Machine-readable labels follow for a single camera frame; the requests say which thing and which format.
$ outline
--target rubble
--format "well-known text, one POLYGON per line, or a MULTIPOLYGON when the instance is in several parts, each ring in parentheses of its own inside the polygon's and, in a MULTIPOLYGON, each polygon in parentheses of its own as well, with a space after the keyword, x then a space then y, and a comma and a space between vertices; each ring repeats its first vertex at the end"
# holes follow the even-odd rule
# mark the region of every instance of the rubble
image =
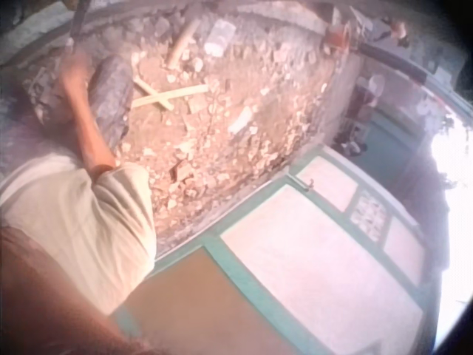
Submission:
POLYGON ((213 57, 221 58, 234 37, 237 28, 234 24, 219 18, 204 44, 205 53, 213 57))
POLYGON ((174 182, 180 182, 188 178, 192 172, 194 171, 194 168, 192 165, 186 161, 180 161, 177 165, 174 166, 174 168, 171 170, 171 177, 174 182))
POLYGON ((161 38, 171 28, 171 24, 164 17, 159 17, 156 25, 154 26, 154 35, 161 38))
POLYGON ((193 115, 208 107, 207 98, 204 94, 194 95, 187 101, 189 112, 193 115))
POLYGON ((191 65, 192 65, 192 69, 195 72, 201 72, 203 67, 204 67, 204 62, 203 62, 202 59, 196 57, 196 58, 192 59, 191 65))
MULTIPOLYGON (((313 90, 330 84, 332 75, 332 59, 318 57, 318 42, 307 31, 234 15, 225 17, 238 29, 225 56, 212 58, 205 42, 219 18, 204 17, 173 69, 166 61, 186 27, 179 11, 115 23, 84 39, 97 64, 122 36, 120 47, 129 53, 134 74, 152 88, 136 84, 130 133, 117 159, 148 166, 160 235, 171 225, 174 231, 192 225, 241 186, 286 163, 313 122, 319 123, 310 111, 323 106, 324 96, 313 90), (163 99, 171 106, 163 106, 163 99)), ((36 96, 41 85, 34 84, 36 96)))
POLYGON ((248 122, 251 121, 252 117, 253 117, 253 111, 251 111, 251 109, 248 106, 245 106, 242 112, 239 114, 236 121, 234 121, 229 126, 228 132, 231 133, 232 135, 237 134, 239 131, 241 131, 243 128, 246 127, 248 122))

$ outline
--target man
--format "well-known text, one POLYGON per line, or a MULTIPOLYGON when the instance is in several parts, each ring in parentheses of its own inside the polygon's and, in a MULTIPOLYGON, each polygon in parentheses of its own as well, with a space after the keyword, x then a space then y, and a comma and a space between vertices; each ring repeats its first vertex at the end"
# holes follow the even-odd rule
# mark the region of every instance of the man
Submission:
POLYGON ((389 26, 389 31, 380 34, 373 42, 378 42, 390 37, 398 41, 398 47, 408 48, 409 38, 407 37, 406 24, 390 17, 383 18, 382 21, 389 26))
POLYGON ((166 355, 127 339, 32 238, 1 229, 2 354, 166 355))
POLYGON ((86 78, 84 57, 68 58, 61 83, 73 119, 48 139, 26 93, 3 75, 1 227, 31 239, 109 315, 152 270, 156 236, 146 170, 117 166, 112 153, 128 129, 132 68, 111 56, 88 92, 86 78))

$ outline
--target debris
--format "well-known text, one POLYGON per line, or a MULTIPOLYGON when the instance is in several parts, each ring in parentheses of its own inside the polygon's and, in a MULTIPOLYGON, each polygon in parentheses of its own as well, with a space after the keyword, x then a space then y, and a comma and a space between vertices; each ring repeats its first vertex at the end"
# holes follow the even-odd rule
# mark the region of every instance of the debris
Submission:
POLYGON ((273 160, 276 160, 278 158, 279 154, 278 153, 273 153, 268 157, 267 162, 271 163, 273 160))
POLYGON ((173 74, 166 75, 166 79, 168 80, 170 84, 175 83, 177 80, 176 75, 173 75, 173 74))
POLYGON ((46 72, 45 67, 41 67, 41 69, 38 71, 38 74, 34 77, 33 81, 31 81, 30 87, 28 88, 28 94, 32 94, 33 92, 33 87, 35 86, 36 82, 39 82, 42 77, 44 77, 44 73, 46 72))
POLYGON ((176 206, 177 206, 176 200, 173 200, 172 198, 169 199, 169 201, 168 201, 168 209, 173 209, 173 208, 176 207, 176 206))
POLYGON ((132 32, 142 33, 145 29, 145 24, 142 18, 133 18, 126 23, 126 28, 132 32))
POLYGON ((205 53, 213 57, 223 57, 223 53, 234 37, 236 30, 235 25, 221 18, 218 19, 204 44, 205 53))
POLYGON ((203 94, 194 95, 192 98, 189 98, 187 104, 189 106, 189 112, 192 115, 206 109, 208 106, 207 99, 203 94))
POLYGON ((172 183, 171 185, 169 185, 168 192, 170 194, 174 194, 177 191, 177 189, 179 189, 179 185, 180 185, 180 181, 177 181, 176 183, 172 183))
POLYGON ((193 190, 193 189, 186 189, 184 191, 184 195, 189 197, 189 198, 196 198, 198 193, 196 190, 193 190))
MULTIPOLYGON (((134 79, 134 82, 136 85, 138 85, 141 89, 143 89, 147 94, 150 95, 159 95, 159 93, 152 88, 151 85, 146 83, 144 80, 142 80, 139 76, 136 76, 134 79)), ((172 111, 174 109, 174 105, 171 104, 169 101, 166 99, 161 99, 157 101, 161 106, 163 106, 165 109, 168 109, 169 111, 172 111)))
POLYGON ((309 62, 310 65, 314 65, 317 62, 317 54, 315 50, 311 50, 307 54, 307 61, 309 62))
POLYGON ((208 105, 208 113, 210 113, 211 115, 215 115, 217 113, 217 105, 216 104, 208 105))
POLYGON ((168 17, 169 22, 171 22, 172 27, 174 27, 176 30, 179 29, 181 26, 183 26, 186 22, 184 18, 181 16, 179 11, 174 11, 169 17, 168 17))
POLYGON ((132 149, 132 145, 130 143, 123 142, 120 148, 123 153, 128 153, 132 149))
POLYGON ((259 92, 261 93, 261 95, 266 96, 270 92, 270 89, 268 87, 265 87, 261 89, 259 92))
POLYGON ((182 89, 171 90, 167 92, 160 92, 156 95, 146 96, 145 98, 137 98, 132 102, 132 108, 141 107, 144 105, 154 104, 161 100, 168 100, 170 98, 182 98, 183 96, 190 96, 200 94, 208 91, 208 85, 195 85, 193 87, 183 87, 182 89))
POLYGON ((184 27, 183 31, 179 35, 179 38, 176 40, 176 44, 172 48, 172 51, 169 53, 168 59, 166 61, 166 66, 168 69, 175 69, 177 67, 179 58, 188 46, 190 39, 194 35, 199 25, 200 19, 194 18, 184 27))
POLYGON ((200 59, 199 57, 196 57, 192 59, 191 65, 192 65, 192 69, 195 72, 201 72, 202 68, 204 67, 204 61, 200 59))
POLYGON ((132 53, 132 66, 136 67, 140 63, 140 53, 139 52, 134 52, 132 53))
POLYGON ((215 189, 217 187, 217 180, 213 176, 206 176, 204 177, 204 185, 206 185, 208 189, 215 189))
POLYGON ((181 60, 188 61, 191 58, 191 51, 189 48, 183 50, 183 54, 180 56, 181 60))
POLYGON ((196 140, 190 139, 174 146, 175 149, 179 149, 184 154, 189 154, 195 147, 196 140))
POLYGON ((241 131, 243 128, 246 127, 248 122, 250 122, 251 118, 253 117, 253 112, 248 106, 245 106, 243 108, 243 111, 239 114, 238 118, 236 119, 235 122, 233 122, 229 128, 228 132, 231 133, 232 135, 235 135, 239 131, 241 131))
POLYGON ((143 155, 145 157, 155 157, 156 153, 151 148, 145 148, 143 149, 143 155))
POLYGON ((252 52, 253 50, 251 49, 250 46, 245 47, 245 49, 243 50, 242 59, 247 59, 251 55, 252 52))
POLYGON ((231 80, 225 79, 225 93, 229 92, 230 90, 231 90, 231 80))
POLYGON ((171 24, 169 23, 169 21, 164 17, 159 17, 156 22, 154 34, 156 35, 156 37, 161 38, 161 36, 168 32, 169 28, 171 28, 171 24))
POLYGON ((217 175, 217 180, 219 181, 219 183, 222 183, 223 181, 229 180, 229 179, 230 179, 230 175, 227 174, 226 172, 217 175))
POLYGON ((123 28, 116 26, 108 26, 102 32, 104 44, 111 51, 117 51, 123 42, 123 28))
POLYGON ((273 61, 275 63, 284 63, 284 62, 286 62, 287 57, 289 55, 289 51, 290 51, 289 43, 286 43, 286 42, 282 43, 279 46, 279 49, 275 50, 273 52, 273 61))
POLYGON ((183 160, 172 168, 171 177, 174 181, 180 182, 188 178, 193 171, 192 165, 188 161, 183 160))

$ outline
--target white tile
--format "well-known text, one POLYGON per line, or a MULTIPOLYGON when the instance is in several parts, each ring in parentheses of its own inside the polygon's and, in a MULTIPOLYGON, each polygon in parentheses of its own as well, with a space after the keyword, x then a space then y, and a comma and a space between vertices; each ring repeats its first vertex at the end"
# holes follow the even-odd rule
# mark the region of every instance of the white tile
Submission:
POLYGON ((312 160, 297 177, 340 211, 347 209, 358 186, 351 177, 321 157, 312 160))
POLYGON ((254 276, 337 354, 382 341, 408 354, 422 310, 366 250, 287 186, 222 235, 254 276))

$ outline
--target fabric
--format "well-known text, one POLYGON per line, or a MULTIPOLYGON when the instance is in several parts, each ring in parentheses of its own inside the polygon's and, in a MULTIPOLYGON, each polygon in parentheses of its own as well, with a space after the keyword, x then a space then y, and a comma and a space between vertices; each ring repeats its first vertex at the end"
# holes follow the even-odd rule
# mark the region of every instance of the fabric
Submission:
POLYGON ((154 266, 147 171, 133 163, 92 183, 67 156, 21 167, 1 188, 2 227, 39 244, 101 312, 111 314, 154 266), (33 171, 47 172, 30 180, 33 171))

